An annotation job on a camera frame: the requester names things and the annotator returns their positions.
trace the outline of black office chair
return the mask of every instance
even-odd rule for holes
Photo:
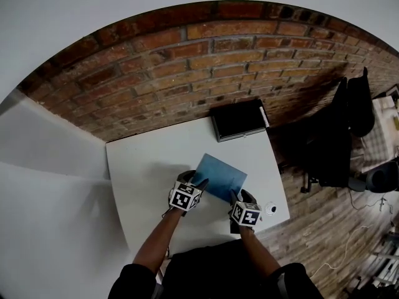
[[[308,174],[307,187],[301,192],[310,192],[312,183],[321,186],[348,187],[350,177],[350,153],[352,138],[365,136],[374,126],[372,100],[367,79],[363,76],[343,78],[332,103],[305,124],[306,141],[301,157]]]
[[[385,193],[398,188],[399,167],[396,162],[389,161],[371,169],[359,178],[349,178],[348,187],[356,192]]]

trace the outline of blue book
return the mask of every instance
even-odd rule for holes
[[[204,154],[191,181],[198,185],[204,179],[209,179],[206,191],[220,199],[230,202],[230,192],[238,194],[247,178],[247,174],[214,158]]]

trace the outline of brick wall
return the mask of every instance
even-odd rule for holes
[[[337,79],[369,69],[373,95],[399,82],[398,52],[340,19],[268,2],[201,2],[104,27],[19,85],[112,141],[261,98],[272,126],[330,103]]]

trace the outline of white wall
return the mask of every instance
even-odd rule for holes
[[[0,101],[29,73],[81,37],[161,7],[209,0],[0,0]],[[370,31],[399,50],[399,0],[260,0],[307,7]]]
[[[106,298],[131,262],[105,143],[13,93],[0,104],[0,294]]]
[[[0,104],[0,161],[109,179],[105,143],[14,91]]]

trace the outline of white table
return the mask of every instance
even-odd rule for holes
[[[177,175],[196,169],[205,153],[248,176],[243,188],[274,215],[262,213],[255,231],[289,219],[286,195],[267,133],[218,143],[210,118],[173,125],[107,144],[115,201],[127,244],[136,254],[168,209],[168,193]],[[227,202],[203,193],[201,202],[180,220],[170,253],[216,245],[238,238],[229,233]]]

